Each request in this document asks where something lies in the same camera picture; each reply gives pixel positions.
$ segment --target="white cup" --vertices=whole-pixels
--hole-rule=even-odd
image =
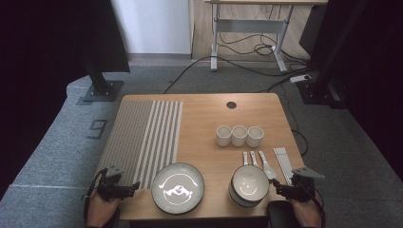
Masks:
[[[248,130],[242,125],[236,125],[232,128],[231,143],[234,146],[243,146],[246,142]]]
[[[226,146],[231,142],[232,130],[229,126],[221,125],[216,130],[216,141],[219,146]]]
[[[261,129],[258,126],[251,126],[248,129],[246,144],[248,144],[250,147],[258,147],[260,146],[263,136],[264,136],[263,129]]]

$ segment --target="placemat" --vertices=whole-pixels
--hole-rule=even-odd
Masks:
[[[181,116],[182,102],[122,101],[97,170],[116,165],[124,170],[119,185],[150,188],[176,161]]]

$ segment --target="white wall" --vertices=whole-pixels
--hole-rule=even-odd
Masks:
[[[189,0],[112,0],[127,53],[191,53]]]

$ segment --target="large plate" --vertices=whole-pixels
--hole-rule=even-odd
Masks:
[[[157,206],[180,215],[194,209],[202,200],[204,180],[198,169],[187,163],[173,163],[161,170],[151,184]]]

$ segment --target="human hand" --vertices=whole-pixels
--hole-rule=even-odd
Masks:
[[[105,201],[94,189],[89,197],[86,226],[103,227],[112,218],[118,204],[119,199]]]
[[[317,205],[312,201],[301,202],[288,199],[293,205],[294,214],[299,225],[302,227],[320,227],[321,217]]]

